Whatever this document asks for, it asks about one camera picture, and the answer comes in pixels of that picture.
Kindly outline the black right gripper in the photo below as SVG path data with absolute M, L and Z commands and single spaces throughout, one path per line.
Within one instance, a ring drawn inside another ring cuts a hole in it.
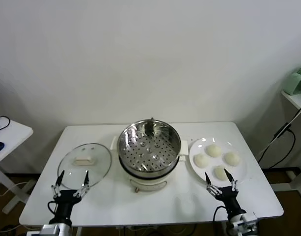
M 240 207 L 240 205 L 236 199 L 236 197 L 238 195 L 238 188 L 237 188 L 238 181 L 235 180 L 233 178 L 233 176 L 226 169 L 224 169 L 224 171 L 225 171 L 227 178 L 229 179 L 229 181 L 231 183 L 231 187 L 227 186 L 227 187 L 221 187 L 218 189 L 216 186 L 214 186 L 211 183 L 208 174 L 205 172 L 207 191 L 212 196 L 215 196 L 216 200 L 224 203 L 228 217 L 234 217 L 236 215 L 246 213 L 246 211 Z

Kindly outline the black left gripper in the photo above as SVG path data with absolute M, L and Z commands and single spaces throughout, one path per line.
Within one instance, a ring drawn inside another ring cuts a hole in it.
M 71 224 L 70 219 L 74 205 L 81 201 L 81 197 L 84 197 L 89 191 L 89 170 L 85 171 L 84 182 L 79 190 L 61 190 L 60 186 L 65 171 L 57 177 L 54 185 L 51 186 L 53 191 L 54 203 L 57 208 L 54 212 L 54 217 L 51 219 L 52 224 L 62 223 Z

